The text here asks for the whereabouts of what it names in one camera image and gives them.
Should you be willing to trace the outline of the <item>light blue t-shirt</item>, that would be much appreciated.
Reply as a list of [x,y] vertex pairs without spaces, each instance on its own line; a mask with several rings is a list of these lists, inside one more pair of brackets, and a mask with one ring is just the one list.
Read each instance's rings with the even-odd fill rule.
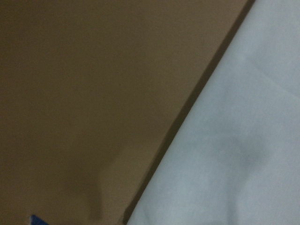
[[257,0],[130,225],[300,222],[300,3]]

